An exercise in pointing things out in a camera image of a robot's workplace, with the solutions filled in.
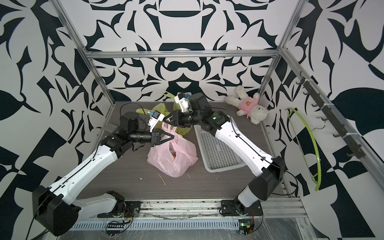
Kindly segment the white plastic basket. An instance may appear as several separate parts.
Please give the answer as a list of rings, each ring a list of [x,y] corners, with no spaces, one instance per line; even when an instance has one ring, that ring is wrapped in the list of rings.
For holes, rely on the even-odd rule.
[[[202,159],[210,173],[225,172],[245,167],[244,161],[224,142],[204,131],[201,126],[194,126]]]

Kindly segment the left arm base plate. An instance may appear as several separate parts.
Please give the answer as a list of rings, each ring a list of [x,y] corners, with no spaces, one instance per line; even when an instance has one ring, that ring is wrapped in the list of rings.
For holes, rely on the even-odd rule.
[[[113,210],[109,213],[97,215],[98,218],[130,218],[141,211],[141,201],[117,201]]]

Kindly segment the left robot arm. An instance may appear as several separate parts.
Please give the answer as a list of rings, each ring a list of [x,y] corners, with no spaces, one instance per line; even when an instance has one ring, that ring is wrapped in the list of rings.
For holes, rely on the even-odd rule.
[[[51,234],[58,237],[70,230],[77,222],[99,214],[116,215],[126,207],[125,199],[115,191],[93,198],[79,200],[81,191],[106,167],[116,162],[134,143],[151,146],[161,145],[172,139],[172,134],[162,140],[166,132],[155,130],[158,122],[167,117],[150,112],[149,129],[140,127],[143,121],[136,112],[120,117],[120,125],[101,140],[91,155],[60,180],[49,187],[39,186],[33,191],[34,219]]]

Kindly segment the pink plastic bag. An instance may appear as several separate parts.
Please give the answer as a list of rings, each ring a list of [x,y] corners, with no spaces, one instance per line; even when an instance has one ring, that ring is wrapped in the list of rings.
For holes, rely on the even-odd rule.
[[[178,178],[198,161],[197,149],[195,144],[177,133],[176,127],[162,123],[162,130],[172,134],[174,139],[152,147],[147,162],[164,174]]]

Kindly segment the green plastic bag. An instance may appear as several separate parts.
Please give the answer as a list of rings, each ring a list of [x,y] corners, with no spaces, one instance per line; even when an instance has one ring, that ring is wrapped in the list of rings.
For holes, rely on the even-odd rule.
[[[173,119],[170,122],[173,123],[175,127],[177,127],[176,133],[179,135],[186,135],[192,129],[191,125],[188,123],[188,120],[185,120],[184,117],[187,117],[186,113],[183,110],[188,110],[188,98],[190,94],[188,93],[179,93],[177,95],[173,95],[170,92],[165,91],[163,95],[167,98],[173,100]]]
[[[163,103],[157,104],[154,107],[152,107],[151,109],[146,108],[143,105],[140,105],[139,108],[136,110],[136,112],[138,114],[144,115],[147,118],[151,118],[152,117],[150,113],[154,114],[155,112],[158,112],[161,115],[161,116],[158,117],[159,121],[160,120],[163,121],[170,114],[170,112],[166,108],[166,105],[163,104]]]

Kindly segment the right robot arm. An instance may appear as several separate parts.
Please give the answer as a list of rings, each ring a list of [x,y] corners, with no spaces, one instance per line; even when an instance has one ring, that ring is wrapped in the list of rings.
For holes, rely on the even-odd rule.
[[[199,125],[231,148],[249,167],[254,179],[236,197],[239,209],[246,209],[257,201],[265,201],[282,181],[286,170],[285,161],[274,158],[249,140],[222,109],[213,110],[202,93],[185,98],[175,97],[180,109],[172,111],[163,121],[173,127],[189,128]]]

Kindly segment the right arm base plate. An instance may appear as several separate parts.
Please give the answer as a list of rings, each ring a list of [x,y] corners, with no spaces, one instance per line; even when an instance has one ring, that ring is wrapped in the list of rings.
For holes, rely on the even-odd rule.
[[[237,199],[222,200],[219,213],[222,216],[262,216],[263,209],[260,201],[256,201],[250,207],[244,207]]]

